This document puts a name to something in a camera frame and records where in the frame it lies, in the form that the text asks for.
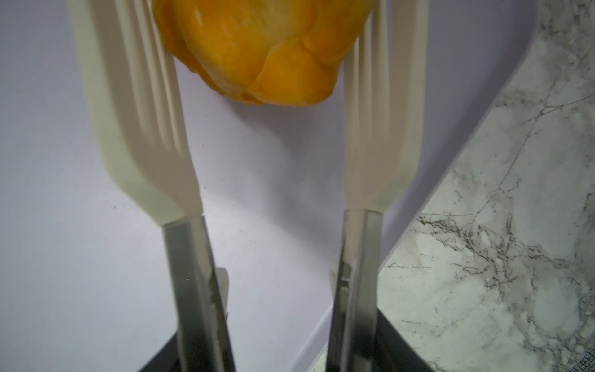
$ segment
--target white tray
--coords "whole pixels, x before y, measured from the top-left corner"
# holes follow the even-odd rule
[[[537,0],[433,0],[419,172],[383,258],[530,45]],[[65,4],[0,5],[0,361],[135,372],[176,327],[159,229],[110,182]],[[313,108],[245,107],[178,66],[240,372],[304,372],[326,343],[343,218],[342,82]]]

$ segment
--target marble countertop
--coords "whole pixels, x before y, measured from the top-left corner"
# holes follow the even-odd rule
[[[439,372],[566,372],[595,347],[595,0],[544,1],[526,62],[381,271],[378,302]]]

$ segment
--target tongs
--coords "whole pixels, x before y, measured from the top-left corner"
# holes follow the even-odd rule
[[[234,371],[174,61],[146,0],[69,0],[91,122],[113,181],[162,227],[184,372]]]
[[[383,214],[417,171],[424,122],[428,0],[392,2],[390,66],[387,17],[387,0],[376,0],[345,59],[347,210],[327,372],[369,372],[375,359],[387,356],[382,339],[377,339]],[[423,362],[383,364],[385,370],[396,371],[391,365],[400,365],[403,371],[427,368]]]

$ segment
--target metal tong arm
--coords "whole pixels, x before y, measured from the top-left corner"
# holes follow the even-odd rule
[[[233,372],[231,343],[202,216],[163,227],[184,372]]]
[[[372,369],[382,220],[379,212],[345,211],[327,372]]]

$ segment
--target blue textured mat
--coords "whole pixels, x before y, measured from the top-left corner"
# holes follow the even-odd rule
[[[595,350],[586,353],[569,372],[595,372]]]

